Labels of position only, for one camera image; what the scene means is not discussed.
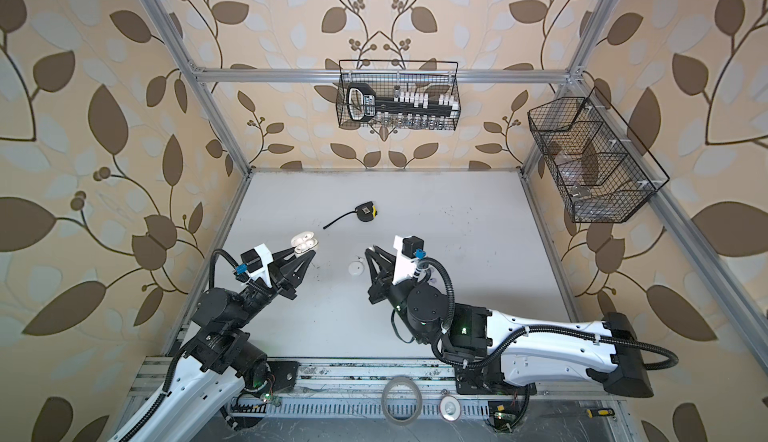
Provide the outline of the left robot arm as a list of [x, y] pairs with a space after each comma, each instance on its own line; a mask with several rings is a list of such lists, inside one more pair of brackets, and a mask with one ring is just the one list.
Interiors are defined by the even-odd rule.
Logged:
[[173, 355], [161, 386], [114, 435], [116, 441], [190, 441], [233, 397], [274, 386], [267, 355], [249, 340], [245, 327], [276, 297], [293, 300], [316, 252], [260, 245], [239, 259], [223, 249], [239, 292], [208, 282], [192, 316], [197, 332]]

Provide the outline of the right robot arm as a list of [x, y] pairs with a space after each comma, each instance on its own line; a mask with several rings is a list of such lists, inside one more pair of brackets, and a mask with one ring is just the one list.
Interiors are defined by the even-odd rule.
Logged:
[[679, 362], [671, 350], [640, 341], [619, 312], [561, 323], [459, 303], [447, 269], [425, 254], [418, 238], [395, 253], [372, 246], [365, 258], [370, 302], [388, 301], [392, 324], [403, 324], [411, 342], [428, 346], [452, 367], [463, 395], [592, 381], [608, 394], [650, 398], [650, 372]]

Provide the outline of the white round earbud case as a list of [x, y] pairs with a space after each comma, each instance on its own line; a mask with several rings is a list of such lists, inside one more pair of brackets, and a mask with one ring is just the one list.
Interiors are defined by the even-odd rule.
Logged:
[[348, 265], [348, 272], [353, 276], [361, 275], [364, 272], [364, 265], [360, 261], [353, 261]]

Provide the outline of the black yellow tape measure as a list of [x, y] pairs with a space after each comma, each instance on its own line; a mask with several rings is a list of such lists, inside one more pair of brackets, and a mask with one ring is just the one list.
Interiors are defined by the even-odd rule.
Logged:
[[322, 229], [326, 230], [330, 228], [333, 224], [336, 224], [336, 222], [350, 215], [355, 215], [357, 219], [361, 222], [372, 222], [376, 218], [376, 216], [378, 216], [378, 211], [373, 201], [364, 202], [356, 206], [354, 210], [350, 210], [344, 214], [341, 214], [340, 216], [332, 220], [332, 222], [325, 224], [322, 227]]

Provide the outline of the grey tape roll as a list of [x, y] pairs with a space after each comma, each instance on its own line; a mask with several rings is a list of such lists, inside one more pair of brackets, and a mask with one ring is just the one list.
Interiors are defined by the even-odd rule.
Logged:
[[423, 396], [418, 385], [405, 376], [396, 376], [384, 386], [380, 398], [385, 419], [398, 426], [415, 422], [423, 409]]

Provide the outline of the small white tape roll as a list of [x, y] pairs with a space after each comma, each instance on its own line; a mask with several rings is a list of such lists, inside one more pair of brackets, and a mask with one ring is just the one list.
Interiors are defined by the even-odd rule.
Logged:
[[447, 422], [456, 422], [462, 415], [461, 402], [450, 394], [442, 396], [438, 409], [441, 418]]

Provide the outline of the black socket set holder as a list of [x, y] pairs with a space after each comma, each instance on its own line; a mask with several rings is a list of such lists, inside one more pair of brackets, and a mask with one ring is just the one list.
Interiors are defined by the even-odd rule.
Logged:
[[341, 106], [357, 122], [376, 120], [400, 125], [453, 123], [461, 113], [460, 102], [453, 94], [432, 96], [401, 88], [393, 88], [392, 94], [388, 94], [364, 82], [352, 82], [345, 88]]

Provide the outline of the black yellow screwdriver right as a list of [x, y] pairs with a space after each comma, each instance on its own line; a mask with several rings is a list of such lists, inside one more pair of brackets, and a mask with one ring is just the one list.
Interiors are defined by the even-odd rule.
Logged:
[[614, 417], [615, 411], [612, 408], [607, 407], [599, 407], [599, 408], [589, 408], [587, 411], [587, 416], [589, 418], [599, 418], [599, 417]]

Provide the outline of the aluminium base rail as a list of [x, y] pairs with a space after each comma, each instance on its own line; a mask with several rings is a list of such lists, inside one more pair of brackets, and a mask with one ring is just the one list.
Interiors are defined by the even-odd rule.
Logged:
[[[129, 391], [129, 397], [148, 397], [164, 378], [170, 357], [147, 357], [141, 365]], [[301, 394], [351, 394], [353, 390], [373, 392], [383, 389], [396, 377], [405, 376], [415, 381], [423, 394], [443, 390], [456, 393], [459, 385], [454, 371], [432, 359], [344, 359], [344, 358], [274, 358], [270, 369], [277, 379], [276, 391], [295, 388]], [[481, 395], [481, 393], [462, 395]], [[543, 397], [602, 399], [613, 396], [593, 382], [541, 382], [536, 394]]]

